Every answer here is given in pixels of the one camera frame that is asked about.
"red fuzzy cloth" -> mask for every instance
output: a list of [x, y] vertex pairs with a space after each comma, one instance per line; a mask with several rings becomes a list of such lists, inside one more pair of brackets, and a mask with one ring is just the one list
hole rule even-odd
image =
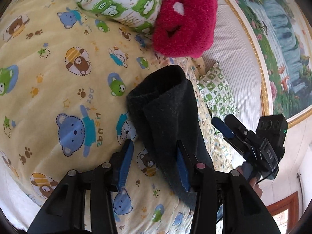
[[153, 35], [156, 52], [198, 58], [213, 44], [217, 0], [162, 0]]

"metal screw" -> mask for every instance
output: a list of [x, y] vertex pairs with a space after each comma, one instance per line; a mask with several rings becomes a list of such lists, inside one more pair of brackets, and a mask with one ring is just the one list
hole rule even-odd
[[234, 177], [238, 177], [240, 175], [240, 172], [238, 170], [233, 170], [231, 171], [231, 174], [234, 176]]
[[75, 176], [76, 173], [77, 172], [75, 170], [70, 170], [67, 174], [68, 174], [68, 176], [72, 177], [72, 176]]
[[112, 165], [110, 164], [110, 162], [105, 162], [105, 163], [103, 163], [102, 164], [102, 167], [104, 168], [104, 169], [108, 169], [108, 168], [110, 168]]
[[197, 167], [198, 169], [205, 169], [206, 165], [205, 165], [204, 163], [197, 163], [197, 164], [196, 164], [196, 167]]

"pillowcase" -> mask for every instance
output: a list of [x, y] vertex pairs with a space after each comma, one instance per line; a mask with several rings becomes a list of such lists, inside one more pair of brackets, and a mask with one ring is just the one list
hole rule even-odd
[[228, 114], [236, 115], [238, 113], [233, 93], [218, 62], [211, 67], [205, 76], [200, 78], [198, 88], [212, 112], [212, 117], [217, 116], [223, 121]]
[[79, 7], [103, 14], [137, 32], [152, 33], [161, 0], [75, 0]]

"finger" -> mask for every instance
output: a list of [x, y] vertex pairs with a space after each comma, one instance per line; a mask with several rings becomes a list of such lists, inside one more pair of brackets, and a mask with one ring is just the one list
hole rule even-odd
[[255, 189], [256, 194], [261, 198], [261, 196], [263, 194], [263, 190], [259, 187], [258, 184], [255, 186], [254, 189]]
[[242, 166], [236, 167], [236, 170], [238, 170], [241, 173], [241, 175], [244, 175]]
[[255, 189], [255, 185], [257, 183], [257, 179], [256, 178], [252, 178], [250, 181], [249, 181], [249, 184], [251, 185], [251, 187], [253, 189]]

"cable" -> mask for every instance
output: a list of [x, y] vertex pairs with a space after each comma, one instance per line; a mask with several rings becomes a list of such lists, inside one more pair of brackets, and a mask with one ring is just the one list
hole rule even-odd
[[268, 176], [266, 176], [265, 178], [259, 180], [259, 181], [256, 183], [256, 185], [259, 184], [261, 181], [264, 181], [265, 179], [267, 179], [269, 176], [272, 175], [272, 173], [273, 173], [273, 172], [271, 172], [271, 173], [270, 173]]

